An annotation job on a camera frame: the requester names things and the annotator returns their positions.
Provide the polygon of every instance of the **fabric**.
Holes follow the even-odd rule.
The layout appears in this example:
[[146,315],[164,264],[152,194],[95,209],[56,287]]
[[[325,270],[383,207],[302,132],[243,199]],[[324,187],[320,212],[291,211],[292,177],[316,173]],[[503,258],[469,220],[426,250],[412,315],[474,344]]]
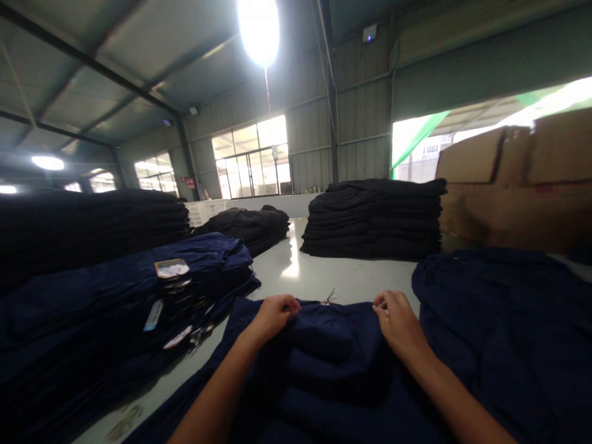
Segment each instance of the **fabric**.
[[[260,302],[236,300],[210,360],[125,444],[167,442]],[[262,349],[250,369],[229,442],[453,442],[386,345],[370,303],[300,304],[298,319]]]
[[322,257],[421,260],[440,251],[446,181],[367,179],[330,185],[309,204],[302,252]]
[[208,220],[193,230],[196,235],[220,232],[225,236],[245,241],[252,257],[269,250],[288,233],[288,215],[271,205],[264,205],[259,211],[231,208]]
[[[189,271],[157,277],[155,262]],[[0,426],[9,442],[59,443],[191,348],[185,328],[221,321],[260,285],[239,239],[206,234],[39,276],[0,300]],[[155,302],[156,327],[144,331]]]
[[592,436],[592,285],[540,252],[460,250],[413,274],[429,342],[518,442]]
[[[592,286],[542,253],[432,255],[413,274],[436,355],[520,443],[591,436]],[[260,302],[237,299],[212,357],[125,444],[164,444]],[[302,311],[251,367],[229,442],[456,442],[370,303]]]
[[0,195],[0,296],[29,279],[189,237],[187,209],[160,191]]

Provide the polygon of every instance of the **forearm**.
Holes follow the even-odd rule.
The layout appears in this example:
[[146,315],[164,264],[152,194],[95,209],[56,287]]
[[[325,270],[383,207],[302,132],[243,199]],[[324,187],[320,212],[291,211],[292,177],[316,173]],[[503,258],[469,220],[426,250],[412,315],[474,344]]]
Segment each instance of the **forearm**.
[[514,443],[514,439],[469,393],[432,351],[405,363],[462,444]]
[[262,344],[245,330],[191,406],[168,444],[222,443],[251,364]]

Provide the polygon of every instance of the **window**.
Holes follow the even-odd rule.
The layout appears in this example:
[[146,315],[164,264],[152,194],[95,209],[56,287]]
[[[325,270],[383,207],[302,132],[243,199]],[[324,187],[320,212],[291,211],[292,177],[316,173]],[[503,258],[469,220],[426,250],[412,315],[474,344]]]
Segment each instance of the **window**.
[[67,184],[66,186],[64,186],[64,189],[67,191],[82,192],[82,190],[80,189],[80,184],[78,182],[72,182],[71,184]]
[[135,164],[136,176],[142,189],[155,189],[179,197],[175,173],[168,153]]
[[287,139],[283,115],[212,138],[222,198],[291,194]]
[[115,179],[113,178],[113,174],[108,171],[102,171],[102,173],[90,178],[92,191],[105,192],[115,190]]

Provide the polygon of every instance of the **black garment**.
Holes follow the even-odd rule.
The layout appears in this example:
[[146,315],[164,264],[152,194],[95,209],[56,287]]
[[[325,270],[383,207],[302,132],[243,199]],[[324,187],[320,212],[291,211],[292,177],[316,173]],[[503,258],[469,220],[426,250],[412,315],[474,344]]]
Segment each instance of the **black garment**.
[[420,260],[440,251],[446,181],[369,179],[331,185],[309,204],[302,252],[322,257]]
[[178,242],[187,209],[160,191],[0,195],[0,295],[35,276]]
[[197,236],[220,232],[225,236],[242,239],[251,257],[257,257],[286,238],[290,225],[288,219],[286,213],[271,205],[264,205],[260,211],[231,208],[195,228],[193,233]]

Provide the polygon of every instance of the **ceiling light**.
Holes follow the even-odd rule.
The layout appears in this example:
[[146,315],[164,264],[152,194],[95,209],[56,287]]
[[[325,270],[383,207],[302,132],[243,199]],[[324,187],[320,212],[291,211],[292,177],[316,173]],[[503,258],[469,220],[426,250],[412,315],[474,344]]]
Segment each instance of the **ceiling light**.
[[0,185],[0,193],[2,194],[15,194],[17,188],[12,185]]
[[31,158],[33,163],[44,170],[63,170],[64,169],[64,162],[57,157],[51,156],[33,156]]
[[279,48],[279,18],[275,0],[239,0],[240,37],[253,61],[267,67]]

